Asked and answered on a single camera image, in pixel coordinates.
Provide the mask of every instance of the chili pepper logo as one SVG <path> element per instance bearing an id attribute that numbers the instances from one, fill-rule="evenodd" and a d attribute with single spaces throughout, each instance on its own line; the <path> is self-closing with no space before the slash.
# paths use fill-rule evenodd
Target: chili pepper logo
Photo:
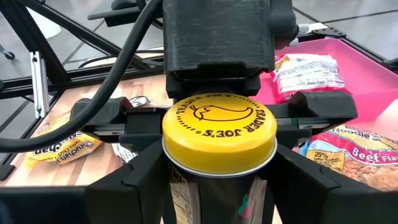
<path id="1" fill-rule="evenodd" d="M 249 117 L 254 111 L 250 107 L 245 110 L 230 110 L 214 105 L 205 105 L 199 108 L 192 105 L 190 108 L 193 110 L 193 115 L 200 121 L 238 121 Z"/>

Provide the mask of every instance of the can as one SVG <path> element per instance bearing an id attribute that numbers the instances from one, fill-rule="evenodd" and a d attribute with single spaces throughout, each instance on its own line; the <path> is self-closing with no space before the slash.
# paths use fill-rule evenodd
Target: can
<path id="1" fill-rule="evenodd" d="M 163 119 L 163 148 L 177 223 L 261 223 L 266 180 L 258 171 L 274 157 L 276 120 L 245 96 L 191 96 Z"/>

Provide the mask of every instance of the food package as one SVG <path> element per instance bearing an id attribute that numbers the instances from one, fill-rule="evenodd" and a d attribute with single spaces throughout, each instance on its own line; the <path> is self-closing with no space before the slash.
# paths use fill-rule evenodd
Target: food package
<path id="1" fill-rule="evenodd" d="M 69 121 L 70 112 L 64 113 L 44 124 L 44 131 L 38 136 L 52 132 Z M 78 131 L 69 138 L 64 139 L 50 147 L 27 153 L 26 164 L 33 168 L 39 161 L 65 164 L 79 157 L 93 152 L 101 144 L 100 140 Z"/>
<path id="2" fill-rule="evenodd" d="M 398 190 L 398 141 L 341 125 L 313 136 L 307 158 L 381 191 Z"/>
<path id="3" fill-rule="evenodd" d="M 339 74 L 337 61 L 330 55 L 281 55 L 276 58 L 271 77 L 277 103 L 289 101 L 298 91 L 348 92 Z"/>
<path id="4" fill-rule="evenodd" d="M 146 96 L 136 96 L 130 99 L 130 103 L 133 107 L 158 107 L 158 108 L 168 108 L 170 106 L 167 105 L 158 105 L 150 102 L 148 97 Z M 138 153 L 130 151 L 125 147 L 122 147 L 119 143 L 112 144 L 113 152 L 119 161 L 123 164 L 129 162 L 132 158 L 136 157 Z"/>

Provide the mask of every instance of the floor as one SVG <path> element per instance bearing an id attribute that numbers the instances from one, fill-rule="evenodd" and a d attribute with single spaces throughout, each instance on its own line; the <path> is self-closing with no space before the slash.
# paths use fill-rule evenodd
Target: floor
<path id="1" fill-rule="evenodd" d="M 101 1 L 112 0 L 46 0 L 46 4 L 83 24 L 97 34 L 122 46 L 133 24 L 108 28 L 104 21 L 88 21 L 87 15 Z M 350 39 L 387 59 L 398 57 L 397 0 L 292 0 L 298 23 L 323 22 L 347 33 Z M 162 32 L 151 27 L 140 49 L 160 47 Z M 77 68 L 91 57 L 103 53 L 83 44 L 63 29 L 48 39 L 66 69 Z M 18 39 L 7 20 L 0 14 L 0 43 L 16 54 L 8 61 L 0 57 L 0 79 L 31 76 L 29 52 Z M 34 106 L 23 98 L 0 100 L 0 137 L 20 138 L 34 120 Z"/>

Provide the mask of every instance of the yellow lid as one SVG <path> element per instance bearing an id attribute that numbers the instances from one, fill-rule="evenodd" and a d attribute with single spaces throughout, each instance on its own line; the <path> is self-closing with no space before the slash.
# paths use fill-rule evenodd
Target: yellow lid
<path id="1" fill-rule="evenodd" d="M 266 163 L 275 151 L 276 129 L 264 105 L 228 93 L 186 98 L 163 119 L 166 154 L 204 174 L 238 174 Z"/>

